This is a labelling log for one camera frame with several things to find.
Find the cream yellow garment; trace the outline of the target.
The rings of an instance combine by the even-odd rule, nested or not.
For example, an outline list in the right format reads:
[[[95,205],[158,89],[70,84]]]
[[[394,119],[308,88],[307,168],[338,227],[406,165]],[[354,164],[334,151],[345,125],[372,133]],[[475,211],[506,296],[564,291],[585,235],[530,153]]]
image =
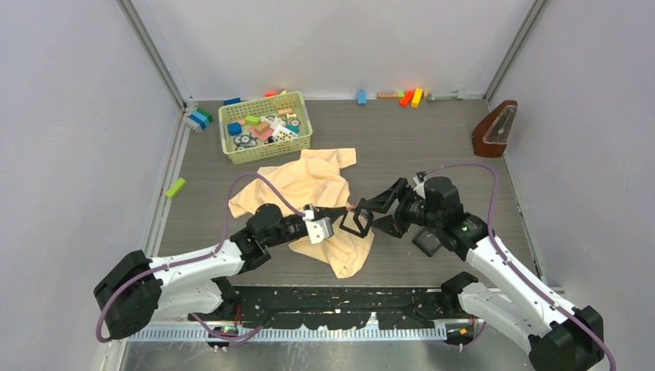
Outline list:
[[[356,150],[353,148],[304,149],[298,160],[279,166],[261,167],[259,174],[269,180],[281,195],[298,210],[303,206],[348,206],[350,188],[341,175],[343,168],[355,165]],[[254,213],[264,203],[281,208],[284,216],[293,212],[261,180],[255,179],[229,200],[229,209],[237,218]],[[295,253],[329,264],[337,278],[357,274],[365,264],[372,248],[374,233],[356,237],[333,223],[334,236],[319,244],[312,244],[307,237],[288,244]]]

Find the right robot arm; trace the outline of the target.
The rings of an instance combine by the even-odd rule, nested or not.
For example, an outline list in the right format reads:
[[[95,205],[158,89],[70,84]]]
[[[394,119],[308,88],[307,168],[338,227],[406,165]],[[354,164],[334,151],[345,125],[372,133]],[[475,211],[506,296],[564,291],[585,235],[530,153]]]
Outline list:
[[[578,308],[540,281],[507,249],[480,217],[465,211],[450,179],[400,178],[356,213],[372,227],[396,238],[411,225],[433,233],[441,247],[485,275],[495,293],[467,272],[442,283],[441,307],[451,317],[465,312],[482,319],[517,344],[536,370],[588,370],[607,357],[602,316]]]

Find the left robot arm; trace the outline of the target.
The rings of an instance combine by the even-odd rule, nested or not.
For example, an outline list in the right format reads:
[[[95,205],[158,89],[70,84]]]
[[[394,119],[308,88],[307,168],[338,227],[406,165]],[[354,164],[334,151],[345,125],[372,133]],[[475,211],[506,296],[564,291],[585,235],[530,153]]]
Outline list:
[[[93,290],[100,307],[97,339],[125,339],[163,319],[232,318],[239,295],[230,277],[266,263],[271,247],[333,236],[333,223],[346,211],[344,206],[306,206],[300,214],[284,216],[279,206],[267,203],[241,230],[216,245],[169,257],[149,258],[141,250],[128,253]]]

